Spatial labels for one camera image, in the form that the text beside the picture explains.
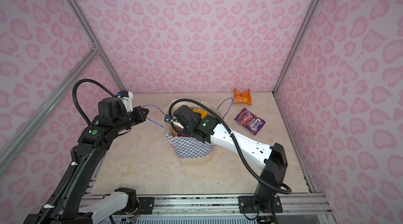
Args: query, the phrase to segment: gift bag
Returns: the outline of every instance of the gift bag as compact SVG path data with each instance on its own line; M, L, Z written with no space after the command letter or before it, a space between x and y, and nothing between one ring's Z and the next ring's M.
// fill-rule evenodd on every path
M168 109L170 105L174 102L169 103L169 105L164 109L164 114L168 114ZM207 108L211 109L215 113L217 113L219 116L221 116L220 112L215 109L215 107L208 102L200 102ZM201 109L200 106L193 104L191 102L179 102L174 105L172 108L172 113L174 113L177 108L179 108L182 105L187 105L189 106L190 109ZM165 122L163 120L162 122L163 129L162 132L166 136L166 139L169 141L171 144L175 154L178 156L179 161L183 167L189 167L189 166L199 166L199 165L204 165L210 163L210 160L213 156L213 150L214 150L214 144L212 143L202 143L200 141L197 141L194 137L182 137L178 136L177 133L172 129L172 126L170 123Z

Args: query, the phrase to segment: robotic arm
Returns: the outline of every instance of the robotic arm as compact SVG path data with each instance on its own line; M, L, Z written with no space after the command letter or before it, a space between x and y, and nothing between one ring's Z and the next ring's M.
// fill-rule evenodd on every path
M74 86L73 100L75 100L78 85L85 81L93 82L112 94L98 82L84 79ZM98 103L99 115L92 122L89 122L75 100L78 111L89 125L79 137L78 145L72 148L72 163L56 190L40 212L29 214L24 224L97 224L117 211L122 210L132 214L138 210L136 191L129 188L118 188L113 194L96 204L79 208L81 198L98 163L113 140L127 133L119 134L119 132L131 130L132 126L146 120L148 109L141 106L133 108L132 99L133 93L127 91L120 91L116 96L103 99ZM173 126L175 131L177 130L174 124L181 127L183 132L179 133L186 133L198 141L214 143L237 152L245 167L259 181L253 198L255 209L266 212L270 208L270 202L275 193L291 193L289 188L288 190L280 189L281 186L287 188L283 184L288 166L283 146L277 143L274 146L262 144L232 131L217 114L207 107L204 109L215 117L207 115L201 119L200 114L193 112L185 105L171 114L174 104L180 101L192 101L204 107L196 101L180 99L171 105L165 120ZM255 174L245 159L262 170L260 176Z

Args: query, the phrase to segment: fox's candy package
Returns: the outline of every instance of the fox's candy package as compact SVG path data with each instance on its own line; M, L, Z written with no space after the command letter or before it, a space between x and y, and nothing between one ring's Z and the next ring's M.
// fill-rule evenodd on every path
M246 108L243 108L243 110L235 118L235 121L242 124L254 135L256 135L258 131L260 131L260 129L266 123L263 119L255 116L252 112L248 111Z
M252 105L251 93L249 89L243 93L234 89L234 104L249 104Z

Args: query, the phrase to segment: beige tabletop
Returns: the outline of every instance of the beige tabletop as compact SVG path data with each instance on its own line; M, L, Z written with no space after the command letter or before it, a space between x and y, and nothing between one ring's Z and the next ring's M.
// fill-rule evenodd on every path
M232 96L233 93L217 92L135 94L133 106L153 104L164 110L172 100L180 98L206 101L218 106ZM309 192L273 95L252 93L251 97L252 106L233 104L224 118L225 122L234 131L260 143L274 145L277 142L283 145L288 160L284 183L295 193ZM220 107L222 115L229 104L230 100ZM256 136L234 120L244 107L266 121ZM150 110L148 117L161 123L162 113L157 108L147 108ZM260 174L254 165L250 165ZM161 126L146 121L114 140L91 194L104 195L121 186L133 188L137 194L236 194L253 193L257 185L238 154L221 146L215 147L209 164L182 167Z

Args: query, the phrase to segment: yellow snack package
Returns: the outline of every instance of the yellow snack package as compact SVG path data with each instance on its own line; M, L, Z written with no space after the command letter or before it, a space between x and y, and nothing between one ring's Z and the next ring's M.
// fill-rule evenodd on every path
M249 89L243 93L234 89L234 104L249 104L252 105L251 93Z
M202 111L201 109L196 108L193 110L193 112L200 113L202 119L203 119L203 117L207 116L207 111Z

